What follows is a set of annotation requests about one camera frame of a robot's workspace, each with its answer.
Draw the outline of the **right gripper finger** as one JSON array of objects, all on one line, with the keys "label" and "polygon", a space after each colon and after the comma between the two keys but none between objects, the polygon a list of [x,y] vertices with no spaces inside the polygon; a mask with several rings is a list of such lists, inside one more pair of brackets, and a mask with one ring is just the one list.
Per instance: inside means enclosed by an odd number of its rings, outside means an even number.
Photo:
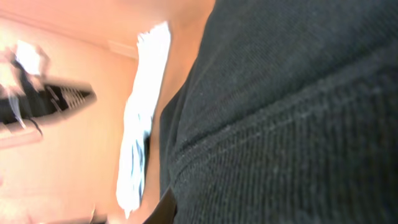
[{"label": "right gripper finger", "polygon": [[176,213],[177,201],[172,188],[168,187],[144,224],[173,224]]}]

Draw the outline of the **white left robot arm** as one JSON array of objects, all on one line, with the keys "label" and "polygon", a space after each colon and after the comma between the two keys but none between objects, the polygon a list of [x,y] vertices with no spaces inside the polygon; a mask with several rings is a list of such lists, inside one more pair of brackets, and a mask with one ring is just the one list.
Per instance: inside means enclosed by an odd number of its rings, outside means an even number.
[{"label": "white left robot arm", "polygon": [[1,149],[41,141],[43,124],[59,123],[96,101],[91,85],[47,75],[50,58],[18,40],[1,50]]}]

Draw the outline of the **black t-shirt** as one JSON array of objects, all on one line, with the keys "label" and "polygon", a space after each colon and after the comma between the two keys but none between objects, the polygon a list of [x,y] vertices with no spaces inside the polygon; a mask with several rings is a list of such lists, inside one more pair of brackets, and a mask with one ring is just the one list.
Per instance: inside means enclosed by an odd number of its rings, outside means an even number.
[{"label": "black t-shirt", "polygon": [[217,1],[160,190],[174,223],[396,223],[397,1]]}]

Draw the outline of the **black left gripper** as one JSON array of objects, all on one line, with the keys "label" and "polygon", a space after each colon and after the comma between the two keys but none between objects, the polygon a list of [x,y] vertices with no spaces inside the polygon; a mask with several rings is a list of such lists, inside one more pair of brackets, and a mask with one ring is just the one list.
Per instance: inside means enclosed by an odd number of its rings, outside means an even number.
[{"label": "black left gripper", "polygon": [[19,86],[1,87],[1,123],[17,121],[9,96],[16,97],[23,119],[57,122],[79,113],[96,101],[96,93],[89,83],[73,81],[44,81],[39,89],[24,93]]}]

